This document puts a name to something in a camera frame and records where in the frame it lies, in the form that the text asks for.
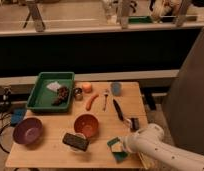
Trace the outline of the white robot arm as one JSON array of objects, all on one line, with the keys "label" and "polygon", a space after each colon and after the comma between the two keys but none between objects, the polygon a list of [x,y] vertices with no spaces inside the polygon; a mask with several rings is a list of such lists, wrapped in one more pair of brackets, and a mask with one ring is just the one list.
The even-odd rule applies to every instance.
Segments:
[{"label": "white robot arm", "polygon": [[128,153],[142,152],[179,171],[204,171],[203,155],[163,143],[163,136],[163,129],[157,124],[150,123],[123,137],[122,148]]}]

